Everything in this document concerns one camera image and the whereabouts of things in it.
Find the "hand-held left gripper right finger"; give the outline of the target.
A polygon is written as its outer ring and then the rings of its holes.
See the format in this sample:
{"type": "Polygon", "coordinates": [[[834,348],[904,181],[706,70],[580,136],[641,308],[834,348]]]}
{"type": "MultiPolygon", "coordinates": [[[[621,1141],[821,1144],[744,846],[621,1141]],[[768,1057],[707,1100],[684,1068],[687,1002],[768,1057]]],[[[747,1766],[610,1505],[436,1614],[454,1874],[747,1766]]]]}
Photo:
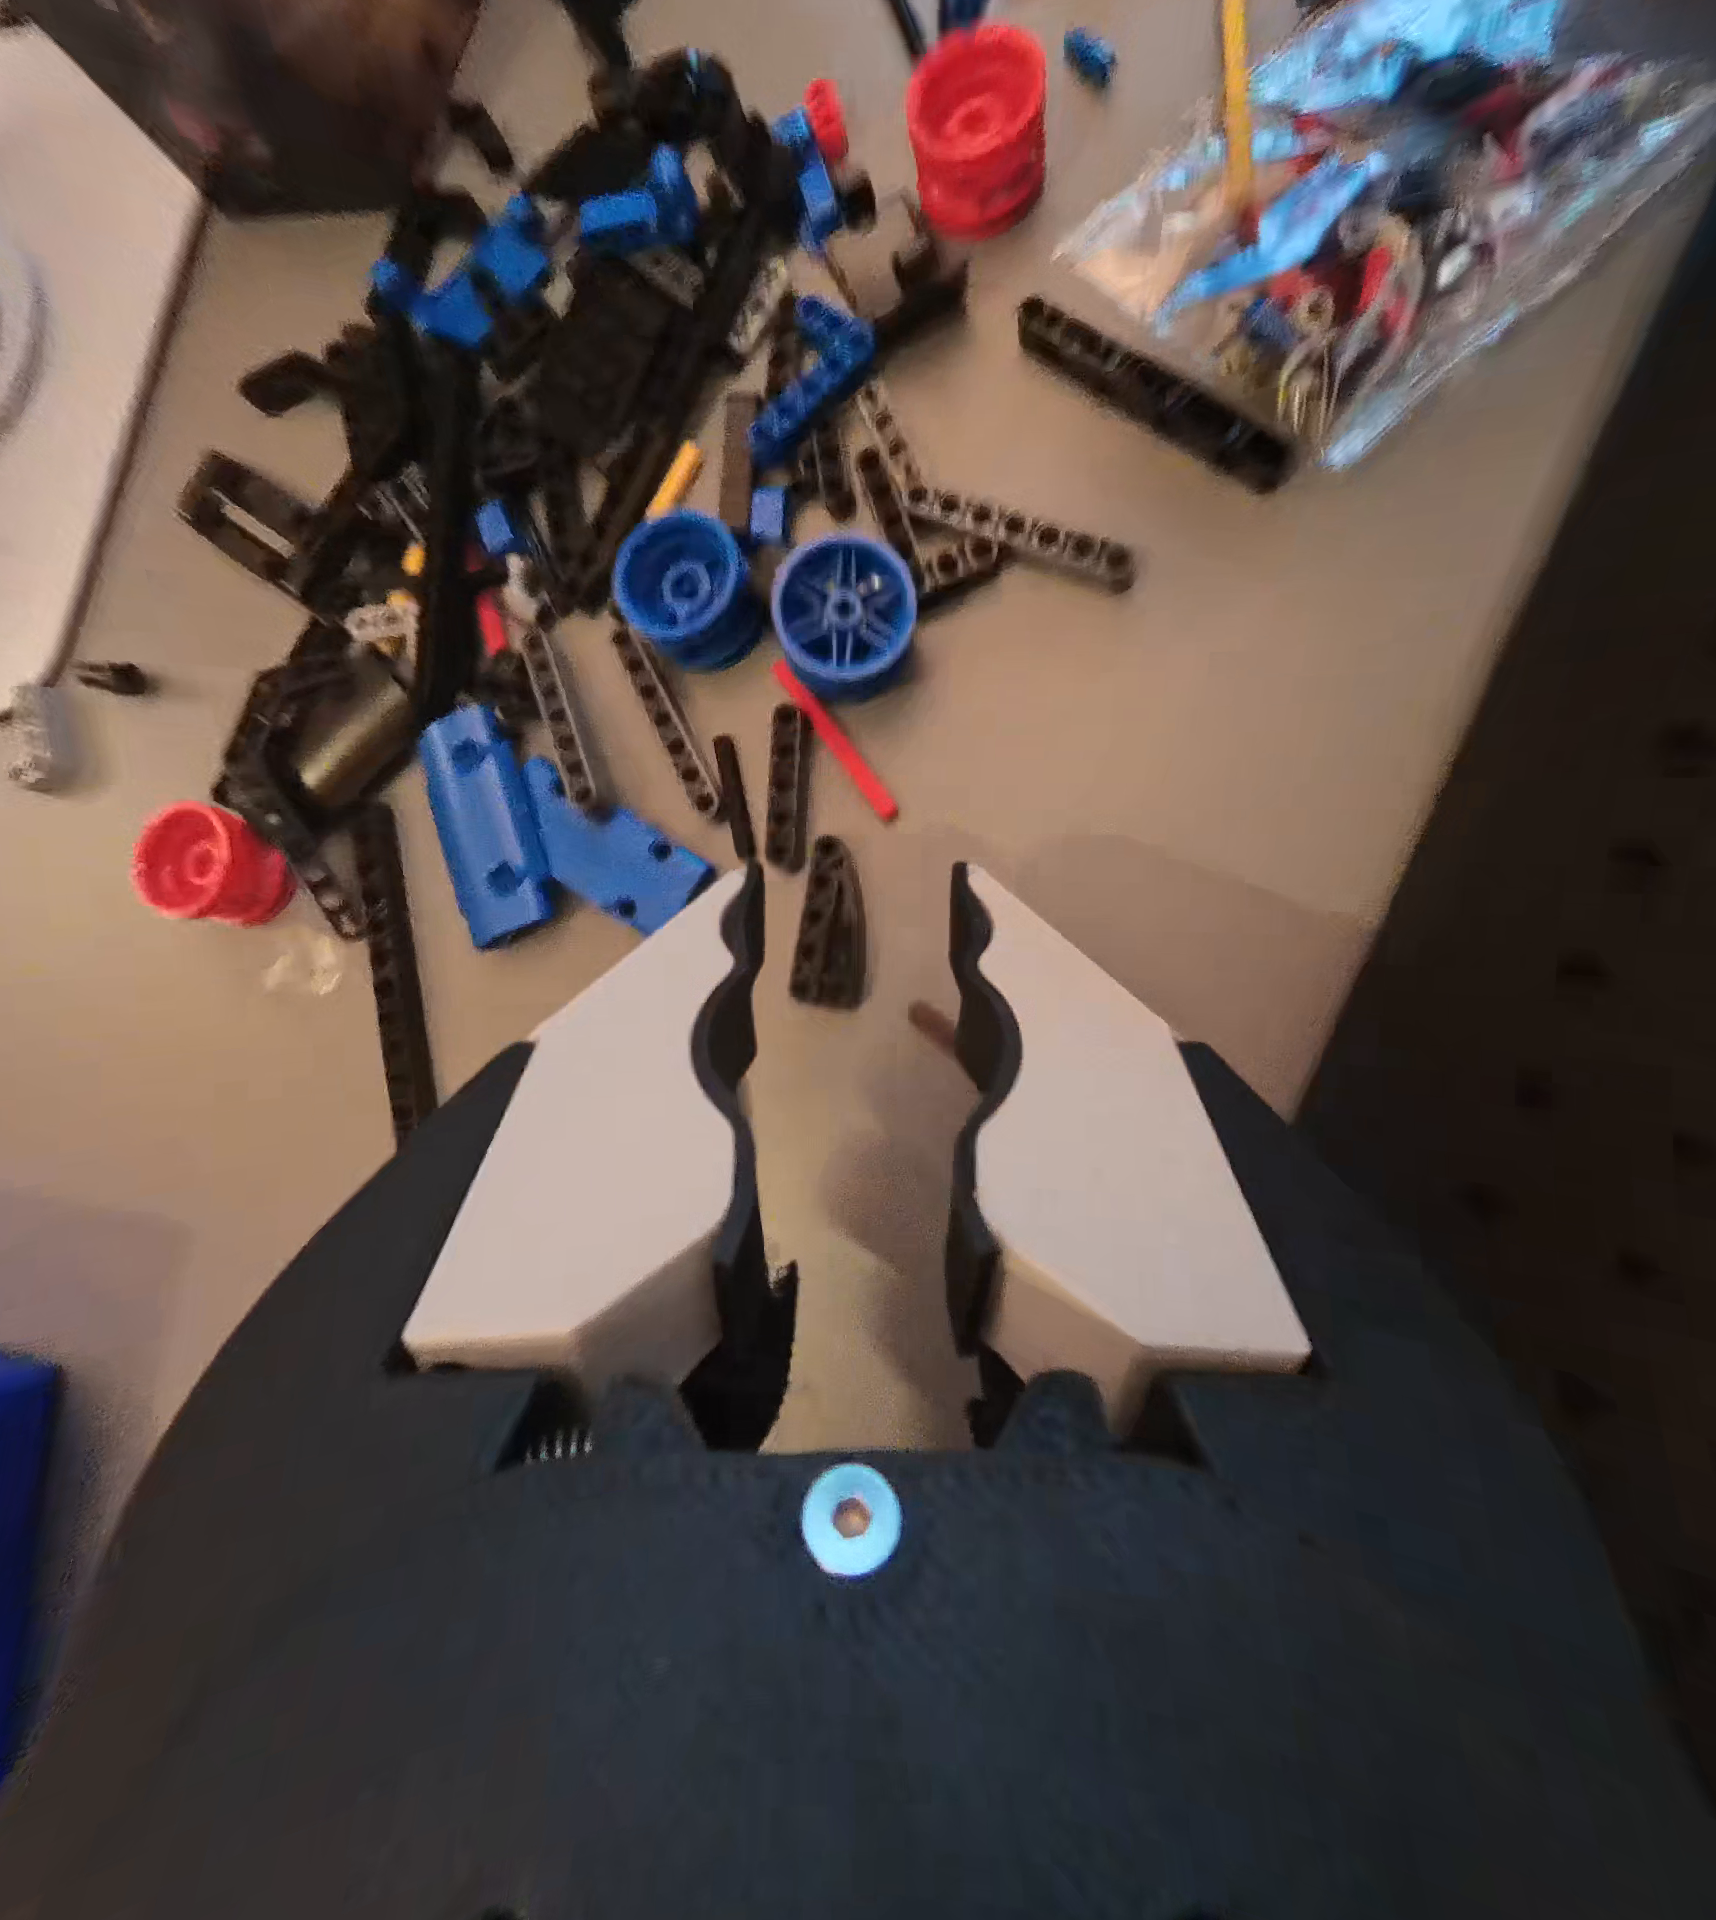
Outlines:
{"type": "Polygon", "coordinates": [[[1313,1341],[1173,1028],[983,864],[949,871],[949,1335],[1020,1381],[1298,1373],[1313,1341]]]}

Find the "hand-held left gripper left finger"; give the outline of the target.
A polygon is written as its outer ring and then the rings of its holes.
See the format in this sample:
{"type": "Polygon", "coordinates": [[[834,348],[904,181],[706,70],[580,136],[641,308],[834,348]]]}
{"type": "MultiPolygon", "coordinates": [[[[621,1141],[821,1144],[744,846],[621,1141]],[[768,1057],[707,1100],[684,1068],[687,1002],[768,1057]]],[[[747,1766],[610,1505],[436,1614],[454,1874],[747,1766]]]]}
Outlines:
{"type": "Polygon", "coordinates": [[[533,1030],[400,1349],[422,1366],[687,1381],[751,1240],[763,870],[740,864],[533,1030]]]}

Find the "blue angled shell panel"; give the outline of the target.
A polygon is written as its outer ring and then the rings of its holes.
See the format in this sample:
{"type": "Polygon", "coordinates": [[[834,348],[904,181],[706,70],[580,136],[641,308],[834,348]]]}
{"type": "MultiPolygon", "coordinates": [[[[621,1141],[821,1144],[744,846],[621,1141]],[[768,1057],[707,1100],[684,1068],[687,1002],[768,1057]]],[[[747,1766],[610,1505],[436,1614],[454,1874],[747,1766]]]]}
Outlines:
{"type": "Polygon", "coordinates": [[[632,810],[588,814],[549,760],[521,766],[536,833],[559,886],[648,937],[698,902],[714,864],[632,810]]]}

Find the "blue L-shaped beam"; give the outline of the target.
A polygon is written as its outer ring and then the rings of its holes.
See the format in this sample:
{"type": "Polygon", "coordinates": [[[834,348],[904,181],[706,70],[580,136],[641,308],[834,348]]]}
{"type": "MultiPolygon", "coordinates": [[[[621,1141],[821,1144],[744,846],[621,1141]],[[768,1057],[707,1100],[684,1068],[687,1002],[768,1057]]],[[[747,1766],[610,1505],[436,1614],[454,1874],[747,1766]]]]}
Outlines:
{"type": "Polygon", "coordinates": [[[878,329],[855,312],[797,297],[799,375],[747,427],[751,468],[786,467],[797,447],[855,397],[878,362],[878,329]]]}

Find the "red wheel hub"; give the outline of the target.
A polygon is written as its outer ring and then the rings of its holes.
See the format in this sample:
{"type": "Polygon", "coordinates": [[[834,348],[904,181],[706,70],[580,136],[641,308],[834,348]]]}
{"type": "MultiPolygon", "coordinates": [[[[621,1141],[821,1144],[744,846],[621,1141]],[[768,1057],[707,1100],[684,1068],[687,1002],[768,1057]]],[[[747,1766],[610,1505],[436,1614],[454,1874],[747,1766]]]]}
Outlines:
{"type": "Polygon", "coordinates": [[[1045,47],[1023,27],[977,24],[931,43],[906,88],[924,220],[989,241],[1045,190],[1045,47]]]}
{"type": "Polygon", "coordinates": [[[170,802],[139,833],[129,885],[165,919],[263,929],[293,902],[293,870],[244,814],[170,802]]]}

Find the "grey desk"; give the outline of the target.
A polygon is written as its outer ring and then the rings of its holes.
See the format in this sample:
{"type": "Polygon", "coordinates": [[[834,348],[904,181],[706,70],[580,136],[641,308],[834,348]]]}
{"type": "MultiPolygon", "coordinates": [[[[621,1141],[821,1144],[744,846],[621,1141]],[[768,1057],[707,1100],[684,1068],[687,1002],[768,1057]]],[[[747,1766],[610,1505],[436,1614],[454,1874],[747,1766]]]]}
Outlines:
{"type": "MultiPolygon", "coordinates": [[[[949,864],[988,864],[1187,1041],[1294,1109],[1399,893],[1517,600],[1708,202],[1702,163],[1593,270],[1419,402],[1351,472],[1273,499],[1085,402],[1017,344],[1054,248],[1215,97],[1207,5],[1012,5],[1045,50],[1039,214],[967,269],[967,318],[884,386],[943,488],[1136,551],[1100,593],[1012,570],[850,717],[898,798],[880,826],[825,754],[812,826],[871,908],[871,997],[797,1008],[799,885],[770,879],[747,1107],[768,1249],[799,1265],[773,1453],[961,1448],[972,1370],[943,1317],[966,1078],[911,1024],[953,1008],[949,864]],[[1064,24],[1118,47],[1096,97],[1064,24]]],[[[374,220],[214,220],[162,359],[79,648],[157,673],[79,697],[79,787],[9,781],[0,732],[0,1349],[65,1373],[42,1627],[65,1627],[185,1398],[300,1241],[390,1159],[366,968],[308,902],[263,929],[170,925],[137,833],[207,797],[245,683],[293,612],[178,516],[197,454],[293,490],[338,472],[328,411],[236,381],[356,308],[374,220]]]]}

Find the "red axle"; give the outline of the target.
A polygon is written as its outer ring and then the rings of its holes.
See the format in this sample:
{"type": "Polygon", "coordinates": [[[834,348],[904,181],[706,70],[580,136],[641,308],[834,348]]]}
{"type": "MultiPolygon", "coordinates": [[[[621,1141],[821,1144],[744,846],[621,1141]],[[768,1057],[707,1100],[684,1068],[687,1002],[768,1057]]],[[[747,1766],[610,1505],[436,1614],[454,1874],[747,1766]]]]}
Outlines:
{"type": "Polygon", "coordinates": [[[799,708],[812,732],[821,741],[825,754],[843,771],[850,787],[862,797],[862,802],[878,814],[880,826],[898,822],[898,798],[889,787],[889,781],[878,774],[871,754],[849,736],[849,728],[838,723],[838,716],[821,704],[812,684],[797,673],[790,659],[773,659],[773,683],[786,690],[786,699],[799,708]]]}

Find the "dark perforated panel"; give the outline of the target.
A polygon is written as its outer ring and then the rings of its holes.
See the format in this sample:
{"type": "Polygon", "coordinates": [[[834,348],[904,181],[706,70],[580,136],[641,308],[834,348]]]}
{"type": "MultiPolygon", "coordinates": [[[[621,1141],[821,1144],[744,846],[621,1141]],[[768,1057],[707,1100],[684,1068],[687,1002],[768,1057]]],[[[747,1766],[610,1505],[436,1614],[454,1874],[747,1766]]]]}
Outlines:
{"type": "Polygon", "coordinates": [[[1301,1120],[1542,1405],[1716,1808],[1716,182],[1301,1120]]]}

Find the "blue wheel hub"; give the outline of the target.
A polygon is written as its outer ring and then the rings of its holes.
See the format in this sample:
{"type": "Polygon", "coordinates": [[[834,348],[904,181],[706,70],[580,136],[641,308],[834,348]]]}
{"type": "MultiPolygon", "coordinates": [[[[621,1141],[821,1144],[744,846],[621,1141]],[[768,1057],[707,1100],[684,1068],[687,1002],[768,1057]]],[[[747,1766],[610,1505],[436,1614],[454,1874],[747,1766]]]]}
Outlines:
{"type": "Polygon", "coordinates": [[[648,516],[621,543],[610,589],[621,621],[684,672],[751,657],[768,609],[733,528],[701,510],[648,516]]]}
{"type": "Polygon", "coordinates": [[[915,667],[916,583],[880,538],[834,533],[773,571],[770,623],[780,659],[825,708],[878,699],[915,667]]]}

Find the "light grey short beam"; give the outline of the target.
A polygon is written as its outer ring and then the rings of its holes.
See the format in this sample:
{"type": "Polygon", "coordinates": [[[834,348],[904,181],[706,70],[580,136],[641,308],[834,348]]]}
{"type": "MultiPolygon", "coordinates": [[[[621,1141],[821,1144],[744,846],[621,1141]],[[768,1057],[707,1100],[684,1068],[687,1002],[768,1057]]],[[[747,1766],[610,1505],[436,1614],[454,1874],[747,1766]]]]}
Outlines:
{"type": "Polygon", "coordinates": [[[74,704],[62,684],[26,683],[9,704],[9,781],[22,793],[55,797],[79,781],[81,749],[74,704]]]}

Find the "long black beam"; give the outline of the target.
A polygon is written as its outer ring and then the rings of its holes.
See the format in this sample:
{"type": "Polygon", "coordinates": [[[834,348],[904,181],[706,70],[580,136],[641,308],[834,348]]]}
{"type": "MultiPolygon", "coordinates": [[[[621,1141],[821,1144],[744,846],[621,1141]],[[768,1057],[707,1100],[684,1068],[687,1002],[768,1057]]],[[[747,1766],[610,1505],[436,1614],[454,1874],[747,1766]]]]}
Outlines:
{"type": "Polygon", "coordinates": [[[1017,303],[1017,341],[1064,386],[1256,494],[1280,490],[1298,468],[1276,430],[1045,297],[1017,303]]]}

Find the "pile of loose building parts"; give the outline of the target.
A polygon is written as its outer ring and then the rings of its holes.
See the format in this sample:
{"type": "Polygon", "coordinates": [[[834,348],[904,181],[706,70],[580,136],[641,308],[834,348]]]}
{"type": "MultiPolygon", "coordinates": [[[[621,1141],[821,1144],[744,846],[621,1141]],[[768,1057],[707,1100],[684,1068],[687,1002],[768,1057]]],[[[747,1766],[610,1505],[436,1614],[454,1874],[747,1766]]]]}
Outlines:
{"type": "MultiPolygon", "coordinates": [[[[471,546],[480,673],[461,704],[497,716],[521,766],[549,760],[576,805],[621,810],[598,781],[559,657],[560,623],[614,612],[614,653],[692,814],[722,822],[740,860],[808,877],[808,754],[819,736],[773,683],[777,566],[834,533],[880,538],[911,566],[922,621],[1020,566],[906,515],[904,490],[929,480],[878,381],[898,344],[966,308],[966,262],[943,254],[922,199],[904,195],[884,235],[884,284],[862,289],[850,241],[880,220],[865,171],[834,166],[843,229],[825,254],[808,254],[791,157],[773,143],[773,119],[740,104],[726,61],[675,50],[632,66],[625,42],[614,47],[621,61],[598,74],[590,123],[498,214],[461,190],[415,190],[370,269],[365,318],[324,353],[261,362],[238,397],[268,417],[328,400],[344,432],[344,394],[379,368],[374,341],[471,353],[486,381],[471,546]],[[803,295],[872,324],[878,362],[786,467],[759,472],[747,427],[803,368],[803,295]],[[684,510],[733,528],[768,609],[759,645],[726,672],[657,657],[610,589],[621,543],[647,522],[687,441],[701,444],[706,467],[684,510]]],[[[348,945],[366,951],[390,1117],[405,1144],[440,1091],[385,802],[392,776],[328,852],[366,907],[366,936],[348,945]]]]}

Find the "white stand base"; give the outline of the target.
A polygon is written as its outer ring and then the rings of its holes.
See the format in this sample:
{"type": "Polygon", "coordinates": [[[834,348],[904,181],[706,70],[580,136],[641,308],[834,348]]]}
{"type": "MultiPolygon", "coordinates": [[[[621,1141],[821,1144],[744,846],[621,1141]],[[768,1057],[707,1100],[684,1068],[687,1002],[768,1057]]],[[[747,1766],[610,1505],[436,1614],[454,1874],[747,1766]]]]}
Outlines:
{"type": "Polygon", "coordinates": [[[0,217],[49,336],[0,441],[0,716],[55,679],[203,223],[192,181],[42,31],[0,31],[0,217]]]}

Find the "blue flat panel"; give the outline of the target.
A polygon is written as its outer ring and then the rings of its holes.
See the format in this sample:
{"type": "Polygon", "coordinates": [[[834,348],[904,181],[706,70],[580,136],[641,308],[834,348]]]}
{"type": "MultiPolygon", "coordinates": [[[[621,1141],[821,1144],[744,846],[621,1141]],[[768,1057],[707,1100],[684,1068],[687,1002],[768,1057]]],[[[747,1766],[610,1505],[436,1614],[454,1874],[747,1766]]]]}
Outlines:
{"type": "Polygon", "coordinates": [[[773,143],[791,157],[799,245],[825,254],[843,229],[843,195],[803,108],[773,123],[773,143]]]}

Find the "printed toy set box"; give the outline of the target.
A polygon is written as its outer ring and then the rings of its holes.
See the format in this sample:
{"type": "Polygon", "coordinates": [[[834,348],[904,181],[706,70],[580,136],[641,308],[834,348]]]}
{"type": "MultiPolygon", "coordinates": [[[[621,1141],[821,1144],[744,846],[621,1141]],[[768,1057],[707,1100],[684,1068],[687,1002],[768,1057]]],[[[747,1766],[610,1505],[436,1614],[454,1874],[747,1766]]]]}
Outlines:
{"type": "Polygon", "coordinates": [[[220,208],[383,214],[443,147],[486,5],[4,5],[220,208]]]}

